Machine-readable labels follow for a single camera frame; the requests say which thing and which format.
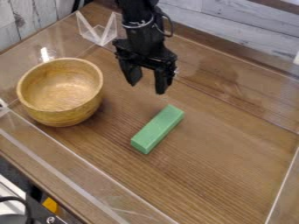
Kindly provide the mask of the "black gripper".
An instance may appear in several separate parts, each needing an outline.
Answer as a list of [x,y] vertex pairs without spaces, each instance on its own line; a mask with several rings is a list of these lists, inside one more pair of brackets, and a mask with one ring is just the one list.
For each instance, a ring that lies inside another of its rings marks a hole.
[[141,68],[154,70],[155,92],[166,93],[172,85],[176,54],[166,47],[164,39],[174,33],[164,31],[163,21],[123,22],[125,38],[116,38],[116,58],[125,80],[131,86],[143,78]]

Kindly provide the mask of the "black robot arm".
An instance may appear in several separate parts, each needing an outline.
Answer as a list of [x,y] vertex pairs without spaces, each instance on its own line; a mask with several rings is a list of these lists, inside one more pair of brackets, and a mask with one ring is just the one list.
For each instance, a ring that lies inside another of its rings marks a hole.
[[143,78],[144,67],[154,71],[155,92],[163,95],[174,82],[178,56],[164,45],[174,29],[171,33],[164,31],[164,18],[171,19],[158,3],[159,0],[116,0],[125,38],[116,38],[112,45],[129,85],[133,86]]

